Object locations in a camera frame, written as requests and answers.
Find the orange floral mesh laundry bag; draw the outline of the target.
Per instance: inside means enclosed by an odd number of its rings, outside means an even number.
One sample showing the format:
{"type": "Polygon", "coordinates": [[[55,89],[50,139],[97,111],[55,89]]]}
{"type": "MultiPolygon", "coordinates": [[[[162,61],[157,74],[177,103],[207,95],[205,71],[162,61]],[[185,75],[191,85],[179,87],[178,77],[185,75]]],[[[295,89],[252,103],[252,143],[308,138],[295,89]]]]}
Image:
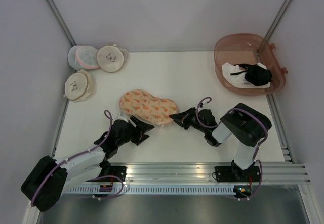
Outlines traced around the orange floral mesh laundry bag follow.
{"type": "Polygon", "coordinates": [[[138,117],[155,125],[166,125],[173,120],[178,107],[174,101],[153,96],[147,91],[136,89],[123,94],[119,100],[120,109],[127,115],[138,117]]]}

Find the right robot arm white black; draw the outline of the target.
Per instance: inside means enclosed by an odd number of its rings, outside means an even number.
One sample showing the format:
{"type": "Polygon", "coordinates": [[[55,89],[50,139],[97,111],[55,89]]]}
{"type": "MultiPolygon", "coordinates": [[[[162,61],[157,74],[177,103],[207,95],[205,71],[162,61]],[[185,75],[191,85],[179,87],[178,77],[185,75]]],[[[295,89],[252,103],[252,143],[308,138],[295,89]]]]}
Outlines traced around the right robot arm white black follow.
{"type": "Polygon", "coordinates": [[[218,124],[209,109],[200,110],[192,107],[169,117],[185,130],[193,127],[202,132],[212,147],[220,146],[230,136],[238,140],[237,153],[231,165],[215,167],[217,182],[261,180],[261,168],[255,165],[255,158],[260,145],[267,139],[268,131],[272,128],[267,116],[239,103],[223,115],[218,124]]]}

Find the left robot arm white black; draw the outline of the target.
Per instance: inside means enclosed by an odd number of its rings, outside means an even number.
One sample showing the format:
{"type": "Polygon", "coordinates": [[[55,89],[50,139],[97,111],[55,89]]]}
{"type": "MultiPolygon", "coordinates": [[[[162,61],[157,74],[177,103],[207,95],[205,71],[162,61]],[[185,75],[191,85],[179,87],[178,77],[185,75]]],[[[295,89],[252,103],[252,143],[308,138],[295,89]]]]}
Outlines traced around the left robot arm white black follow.
{"type": "Polygon", "coordinates": [[[65,192],[84,182],[124,182],[122,177],[111,171],[108,160],[128,142],[141,144],[155,127],[134,116],[129,120],[112,120],[109,111],[106,114],[110,120],[108,131],[87,149],[58,159],[47,155],[39,160],[21,186],[21,192],[30,200],[32,207],[41,212],[47,211],[65,192]]]}

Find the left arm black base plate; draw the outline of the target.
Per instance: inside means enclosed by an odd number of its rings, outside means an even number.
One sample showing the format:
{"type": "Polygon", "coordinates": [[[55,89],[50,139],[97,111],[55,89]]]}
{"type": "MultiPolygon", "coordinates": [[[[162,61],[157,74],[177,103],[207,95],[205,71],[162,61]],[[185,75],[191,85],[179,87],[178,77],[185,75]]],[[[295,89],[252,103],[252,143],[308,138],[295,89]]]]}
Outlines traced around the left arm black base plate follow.
{"type": "Polygon", "coordinates": [[[97,178],[88,180],[88,182],[124,182],[126,175],[126,166],[110,166],[102,170],[97,178]]]}

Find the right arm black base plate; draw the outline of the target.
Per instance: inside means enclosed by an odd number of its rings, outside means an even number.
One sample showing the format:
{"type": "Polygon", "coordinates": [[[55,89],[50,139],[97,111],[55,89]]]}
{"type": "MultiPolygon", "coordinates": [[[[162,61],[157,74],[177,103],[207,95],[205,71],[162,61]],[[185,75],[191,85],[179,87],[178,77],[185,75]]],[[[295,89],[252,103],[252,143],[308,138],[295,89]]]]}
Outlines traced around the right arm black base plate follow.
{"type": "Polygon", "coordinates": [[[218,183],[247,183],[261,180],[261,171],[258,166],[252,166],[246,170],[231,166],[215,166],[215,175],[218,183]]]}

